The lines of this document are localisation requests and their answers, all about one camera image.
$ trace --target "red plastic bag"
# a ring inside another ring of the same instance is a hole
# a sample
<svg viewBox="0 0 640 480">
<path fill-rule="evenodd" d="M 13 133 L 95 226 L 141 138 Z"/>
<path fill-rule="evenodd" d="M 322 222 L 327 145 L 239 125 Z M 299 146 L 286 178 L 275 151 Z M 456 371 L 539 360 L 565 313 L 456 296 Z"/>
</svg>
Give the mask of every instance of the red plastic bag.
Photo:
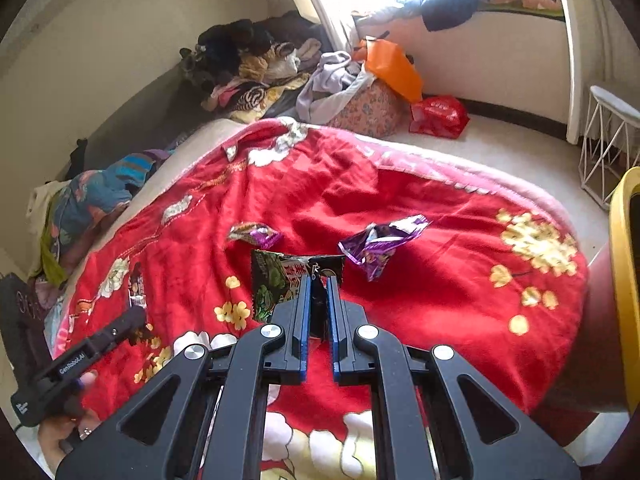
<svg viewBox="0 0 640 480">
<path fill-rule="evenodd" d="M 427 97 L 411 105 L 412 134 L 429 134 L 457 139 L 469 122 L 465 107 L 455 97 L 443 95 Z"/>
</svg>

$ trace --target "white wire stool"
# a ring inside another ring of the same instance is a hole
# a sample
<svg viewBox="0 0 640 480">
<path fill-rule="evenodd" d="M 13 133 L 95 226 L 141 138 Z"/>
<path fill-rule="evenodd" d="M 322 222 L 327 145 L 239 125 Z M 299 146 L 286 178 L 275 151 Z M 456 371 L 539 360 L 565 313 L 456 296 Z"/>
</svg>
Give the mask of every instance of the white wire stool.
<svg viewBox="0 0 640 480">
<path fill-rule="evenodd" d="M 636 136 L 637 129 L 640 128 L 640 111 L 617 95 L 628 92 L 622 92 L 605 84 L 593 85 L 589 90 L 588 124 L 584 131 L 578 165 L 580 187 L 601 208 L 609 210 L 613 191 L 622 175 L 629 168 L 638 165 L 640 145 L 636 142 Z M 593 114 L 591 113 L 592 101 L 596 103 Z M 621 122 L 612 134 L 610 126 L 614 116 Z M 589 133 L 596 117 L 600 119 L 600 134 L 597 138 L 591 138 Z"/>
</svg>

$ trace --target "white floor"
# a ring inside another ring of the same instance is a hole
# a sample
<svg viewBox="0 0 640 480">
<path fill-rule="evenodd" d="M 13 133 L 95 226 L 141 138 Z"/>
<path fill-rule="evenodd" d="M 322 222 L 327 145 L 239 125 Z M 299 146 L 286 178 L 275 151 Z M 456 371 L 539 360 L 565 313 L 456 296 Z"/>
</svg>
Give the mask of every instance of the white floor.
<svg viewBox="0 0 640 480">
<path fill-rule="evenodd" d="M 580 148 L 535 130 L 481 116 L 459 139 L 410 134 L 407 127 L 385 140 L 449 153 L 518 176 L 558 199 L 567 209 L 580 249 L 591 260 L 609 237 L 607 214 L 580 189 Z"/>
</svg>

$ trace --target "purple snack wrapper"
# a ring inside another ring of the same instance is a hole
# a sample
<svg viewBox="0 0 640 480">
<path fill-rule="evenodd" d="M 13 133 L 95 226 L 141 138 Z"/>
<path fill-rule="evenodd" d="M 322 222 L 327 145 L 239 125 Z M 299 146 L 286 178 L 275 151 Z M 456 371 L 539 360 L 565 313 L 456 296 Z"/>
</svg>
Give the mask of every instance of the purple snack wrapper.
<svg viewBox="0 0 640 480">
<path fill-rule="evenodd" d="M 338 242 L 339 249 L 367 273 L 367 281 L 380 277 L 396 249 L 417 238 L 430 222 L 423 215 L 387 224 L 369 224 L 364 231 Z"/>
<path fill-rule="evenodd" d="M 262 250 L 269 249 L 283 237 L 282 233 L 258 222 L 241 222 L 229 231 L 228 240 L 242 240 Z"/>
</svg>

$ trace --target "candy wrapper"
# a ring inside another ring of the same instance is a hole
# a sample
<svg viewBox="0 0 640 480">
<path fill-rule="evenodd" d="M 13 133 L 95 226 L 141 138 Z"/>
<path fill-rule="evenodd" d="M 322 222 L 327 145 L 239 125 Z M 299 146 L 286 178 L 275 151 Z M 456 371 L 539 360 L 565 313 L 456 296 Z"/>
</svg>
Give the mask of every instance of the candy wrapper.
<svg viewBox="0 0 640 480">
<path fill-rule="evenodd" d="M 255 249 L 251 254 L 254 319 L 269 322 L 273 307 L 298 293 L 302 277 L 315 270 L 320 276 L 335 276 L 342 283 L 344 256 L 292 256 Z"/>
<path fill-rule="evenodd" d="M 228 240 L 242 240 L 261 249 L 269 249 L 282 238 L 282 233 L 258 222 L 241 222 L 229 231 Z"/>
<path fill-rule="evenodd" d="M 423 215 L 409 216 L 388 224 L 370 224 L 338 243 L 340 250 L 367 273 L 367 280 L 376 280 L 396 249 L 418 237 L 430 222 Z"/>
</svg>

